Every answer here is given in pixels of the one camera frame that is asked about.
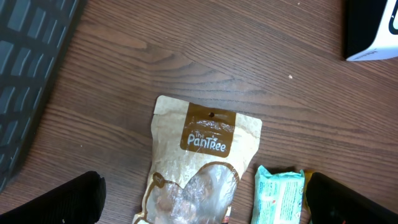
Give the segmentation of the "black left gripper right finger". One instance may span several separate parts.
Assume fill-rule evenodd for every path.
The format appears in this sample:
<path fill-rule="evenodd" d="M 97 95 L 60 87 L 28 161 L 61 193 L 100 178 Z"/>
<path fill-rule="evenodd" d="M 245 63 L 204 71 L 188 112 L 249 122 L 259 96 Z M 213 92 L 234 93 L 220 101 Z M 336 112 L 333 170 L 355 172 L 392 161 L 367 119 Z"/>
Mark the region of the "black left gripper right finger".
<path fill-rule="evenodd" d="M 312 224 L 397 224 L 397 214 L 320 172 L 305 173 Z"/>

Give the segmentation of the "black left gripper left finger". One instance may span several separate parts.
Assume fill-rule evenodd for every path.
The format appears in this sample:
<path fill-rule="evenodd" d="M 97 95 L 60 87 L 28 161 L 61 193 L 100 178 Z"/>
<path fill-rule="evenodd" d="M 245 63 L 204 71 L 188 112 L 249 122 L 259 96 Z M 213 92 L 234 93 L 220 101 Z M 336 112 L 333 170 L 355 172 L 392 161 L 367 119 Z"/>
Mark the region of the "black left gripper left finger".
<path fill-rule="evenodd" d="M 91 224 L 101 217 L 106 181 L 88 171 L 20 207 L 1 214 L 1 224 Z"/>

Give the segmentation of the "teal snack packet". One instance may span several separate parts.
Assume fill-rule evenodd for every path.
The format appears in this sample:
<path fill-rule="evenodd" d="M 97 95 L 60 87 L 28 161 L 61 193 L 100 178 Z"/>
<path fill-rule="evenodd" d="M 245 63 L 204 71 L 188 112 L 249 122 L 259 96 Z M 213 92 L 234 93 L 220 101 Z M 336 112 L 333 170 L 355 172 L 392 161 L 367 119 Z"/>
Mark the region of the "teal snack packet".
<path fill-rule="evenodd" d="M 304 171 L 271 174 L 259 166 L 255 174 L 251 224 L 299 224 Z"/>

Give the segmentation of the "beige Pantree snack pouch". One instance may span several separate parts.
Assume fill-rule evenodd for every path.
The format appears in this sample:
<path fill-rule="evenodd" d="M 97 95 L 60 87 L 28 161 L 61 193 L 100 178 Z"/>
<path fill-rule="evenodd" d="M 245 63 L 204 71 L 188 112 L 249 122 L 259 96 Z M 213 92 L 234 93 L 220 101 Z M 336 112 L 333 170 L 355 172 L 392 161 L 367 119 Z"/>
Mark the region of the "beige Pantree snack pouch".
<path fill-rule="evenodd" d="M 152 165 L 134 223 L 222 223 L 259 149 L 262 121 L 159 96 Z"/>

